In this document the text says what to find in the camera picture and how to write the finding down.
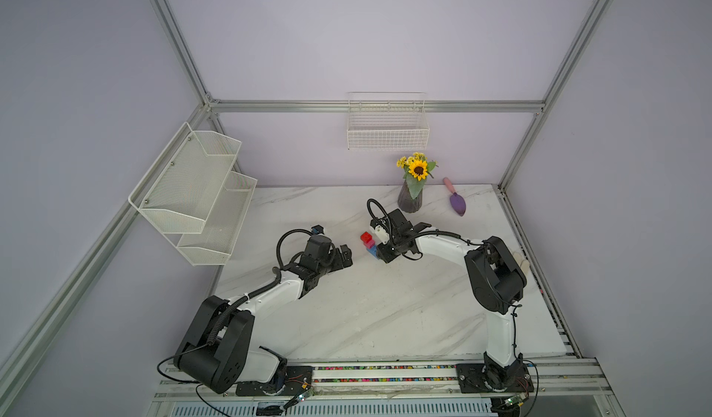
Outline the red square lego brick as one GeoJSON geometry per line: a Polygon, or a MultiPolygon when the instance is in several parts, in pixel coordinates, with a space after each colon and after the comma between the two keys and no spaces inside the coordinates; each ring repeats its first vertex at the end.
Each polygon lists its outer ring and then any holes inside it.
{"type": "Polygon", "coordinates": [[[372,235],[370,235],[370,233],[363,233],[361,235],[361,241],[363,242],[363,245],[367,248],[370,242],[375,242],[374,238],[372,237],[372,235]]]}

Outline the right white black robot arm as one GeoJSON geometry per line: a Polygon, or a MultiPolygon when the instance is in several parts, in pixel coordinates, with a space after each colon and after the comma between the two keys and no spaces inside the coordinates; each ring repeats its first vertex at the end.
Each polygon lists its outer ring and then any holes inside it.
{"type": "Polygon", "coordinates": [[[383,262],[430,256],[464,268],[476,301],[487,312],[485,361],[503,370],[521,362],[515,308],[520,306],[528,278],[501,238],[492,236],[476,243],[424,222],[413,225],[400,209],[387,213],[373,198],[366,201],[366,209],[370,227],[380,240],[376,255],[383,262]]]}

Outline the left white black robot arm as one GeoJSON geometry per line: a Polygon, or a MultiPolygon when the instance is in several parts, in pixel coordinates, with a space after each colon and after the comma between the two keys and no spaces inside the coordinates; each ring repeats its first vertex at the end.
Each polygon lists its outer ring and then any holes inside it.
{"type": "Polygon", "coordinates": [[[205,299],[175,354],[158,364],[159,374],[217,394],[245,385],[280,394],[289,382],[289,361],[252,342],[255,325],[304,298],[324,276],[352,264],[352,250],[335,244],[320,225],[284,233],[276,244],[274,279],[239,298],[205,299]]]}

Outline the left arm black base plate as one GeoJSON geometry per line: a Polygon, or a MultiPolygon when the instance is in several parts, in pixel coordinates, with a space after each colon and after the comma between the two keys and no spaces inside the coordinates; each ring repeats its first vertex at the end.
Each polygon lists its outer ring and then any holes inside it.
{"type": "Polygon", "coordinates": [[[313,366],[287,365],[268,383],[236,383],[235,395],[238,397],[296,396],[313,383],[313,373],[313,366]]]}

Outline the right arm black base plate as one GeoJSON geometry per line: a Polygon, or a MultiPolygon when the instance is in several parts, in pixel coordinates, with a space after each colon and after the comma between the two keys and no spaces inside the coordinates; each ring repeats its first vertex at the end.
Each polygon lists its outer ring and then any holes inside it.
{"type": "Polygon", "coordinates": [[[501,368],[497,364],[459,363],[456,377],[462,393],[534,392],[528,367],[523,361],[501,368]]]}

